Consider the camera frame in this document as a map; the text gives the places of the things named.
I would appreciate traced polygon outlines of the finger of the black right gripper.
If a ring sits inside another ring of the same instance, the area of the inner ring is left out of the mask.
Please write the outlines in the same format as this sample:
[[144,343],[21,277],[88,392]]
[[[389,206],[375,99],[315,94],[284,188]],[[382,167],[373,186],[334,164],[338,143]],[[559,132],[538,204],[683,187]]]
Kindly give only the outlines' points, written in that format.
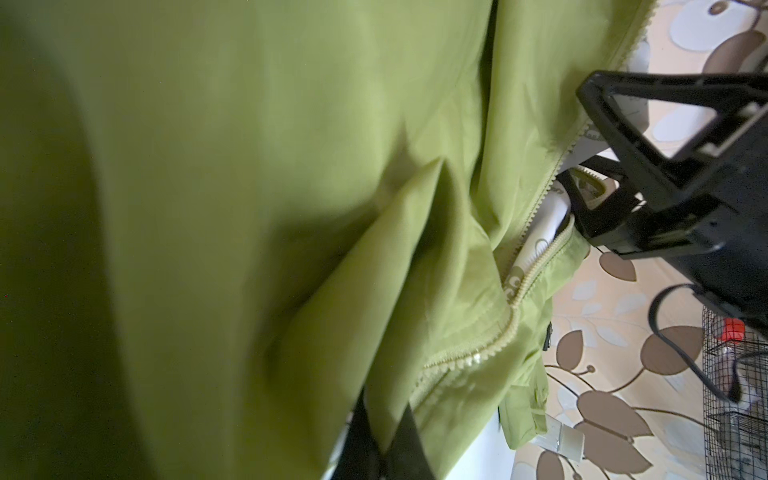
[[[740,207],[767,192],[767,76],[596,71],[577,96],[630,181],[655,209],[711,194]],[[667,157],[628,122],[618,96],[705,107],[715,116]]]
[[556,180],[565,189],[576,225],[587,240],[630,236],[629,222],[642,200],[618,161],[594,155],[562,171]]

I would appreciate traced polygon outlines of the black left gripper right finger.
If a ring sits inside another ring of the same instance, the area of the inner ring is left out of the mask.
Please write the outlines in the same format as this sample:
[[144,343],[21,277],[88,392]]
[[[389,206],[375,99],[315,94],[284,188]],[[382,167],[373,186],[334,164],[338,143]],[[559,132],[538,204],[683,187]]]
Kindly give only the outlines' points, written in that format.
[[419,436],[415,418],[407,406],[384,456],[383,478],[389,480],[434,480],[435,475]]

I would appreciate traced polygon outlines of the green zip-up hooded jacket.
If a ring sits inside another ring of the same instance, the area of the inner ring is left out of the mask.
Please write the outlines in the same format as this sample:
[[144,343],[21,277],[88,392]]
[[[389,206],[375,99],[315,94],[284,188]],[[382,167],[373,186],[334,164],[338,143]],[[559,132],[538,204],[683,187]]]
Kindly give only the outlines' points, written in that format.
[[1,475],[319,479],[359,398],[435,478],[544,427],[569,213],[652,1],[5,1]]

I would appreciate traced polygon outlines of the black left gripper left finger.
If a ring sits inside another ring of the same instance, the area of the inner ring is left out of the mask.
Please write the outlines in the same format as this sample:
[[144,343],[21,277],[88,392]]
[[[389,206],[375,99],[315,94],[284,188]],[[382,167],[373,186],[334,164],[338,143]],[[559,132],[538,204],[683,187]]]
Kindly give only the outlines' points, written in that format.
[[382,455],[373,437],[363,398],[359,398],[333,480],[377,480],[382,476]]

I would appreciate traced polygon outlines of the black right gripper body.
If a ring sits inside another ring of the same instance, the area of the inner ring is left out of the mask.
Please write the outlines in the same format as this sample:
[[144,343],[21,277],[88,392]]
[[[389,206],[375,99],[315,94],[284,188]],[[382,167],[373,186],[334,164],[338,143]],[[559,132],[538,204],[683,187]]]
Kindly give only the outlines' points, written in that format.
[[733,194],[703,194],[655,209],[638,191],[642,205],[631,216],[630,236],[591,243],[624,259],[661,258],[690,281],[705,305],[766,329],[767,192],[748,195],[738,208],[729,203]]

